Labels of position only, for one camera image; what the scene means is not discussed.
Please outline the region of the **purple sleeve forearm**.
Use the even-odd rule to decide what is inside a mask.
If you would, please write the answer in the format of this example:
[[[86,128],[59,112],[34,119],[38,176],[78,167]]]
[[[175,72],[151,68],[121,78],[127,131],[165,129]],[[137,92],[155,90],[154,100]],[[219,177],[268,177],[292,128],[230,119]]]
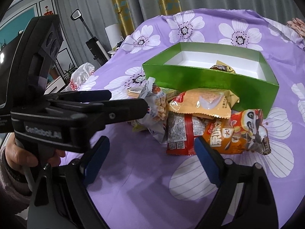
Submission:
[[[5,149],[1,148],[1,205],[5,211],[18,214],[29,206],[32,192],[25,176],[8,165]]]

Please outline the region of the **person's left hand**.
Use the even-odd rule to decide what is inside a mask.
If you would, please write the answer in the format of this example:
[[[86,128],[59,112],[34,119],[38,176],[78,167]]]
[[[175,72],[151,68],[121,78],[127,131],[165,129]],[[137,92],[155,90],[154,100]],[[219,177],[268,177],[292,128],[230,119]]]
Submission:
[[[43,161],[51,166],[59,166],[61,158],[66,156],[66,152],[56,149],[51,158]],[[14,133],[9,136],[5,148],[5,157],[8,165],[15,171],[24,174],[23,167],[35,167],[38,165],[38,159],[30,152],[16,145]]]

